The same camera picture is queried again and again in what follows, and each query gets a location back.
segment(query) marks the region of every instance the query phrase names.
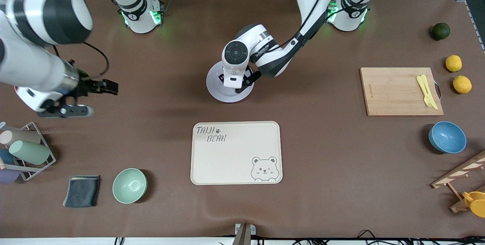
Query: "green bowl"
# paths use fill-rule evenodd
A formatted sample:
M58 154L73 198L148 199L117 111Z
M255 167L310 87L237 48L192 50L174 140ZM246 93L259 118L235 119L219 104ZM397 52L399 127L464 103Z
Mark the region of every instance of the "green bowl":
M120 172L113 182L114 198L124 204L139 200L147 190L147 177L136 168Z

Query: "dark gray cloth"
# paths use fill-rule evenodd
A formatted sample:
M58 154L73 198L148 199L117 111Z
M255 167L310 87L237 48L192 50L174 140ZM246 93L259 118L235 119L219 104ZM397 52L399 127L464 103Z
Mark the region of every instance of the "dark gray cloth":
M96 205L99 176L71 176L64 207L82 208Z

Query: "yellow cup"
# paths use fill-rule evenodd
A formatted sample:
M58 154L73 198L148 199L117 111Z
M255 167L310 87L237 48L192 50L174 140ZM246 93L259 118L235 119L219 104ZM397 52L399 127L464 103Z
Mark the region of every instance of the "yellow cup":
M465 204L477 216L485 218L485 193L474 191L463 193Z

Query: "green indicator light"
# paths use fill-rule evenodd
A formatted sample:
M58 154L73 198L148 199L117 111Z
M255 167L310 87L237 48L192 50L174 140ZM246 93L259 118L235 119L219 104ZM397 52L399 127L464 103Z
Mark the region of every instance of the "green indicator light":
M150 14L151 14L151 17L153 19L153 22L155 24L159 24L160 23L160 14L158 12L153 12L153 11L150 11Z
M334 22L335 20L335 13L338 11L338 7L337 6L334 6L332 10L330 10L330 14L332 15L330 18L329 18L329 22Z
M128 20L126 20L126 16L123 12L121 12L121 15L123 16L123 19L125 20L126 26L128 26Z
M360 23L364 22L365 14L367 14L367 9L365 9L364 13L362 14L362 20L360 20Z

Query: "cup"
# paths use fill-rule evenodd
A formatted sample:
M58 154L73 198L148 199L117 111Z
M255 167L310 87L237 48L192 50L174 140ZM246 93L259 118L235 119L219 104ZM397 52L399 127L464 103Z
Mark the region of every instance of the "cup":
M12 183L19 177L19 175L20 171L17 170L0 170L0 183Z
M45 162L51 154L48 147L30 141L16 141L8 150L15 157L35 165Z
M5 164L12 164L14 161L14 156L6 148L0 148L0 158Z
M30 141L40 144L40 136L37 131L6 130L0 134L0 143L10 147L15 141Z

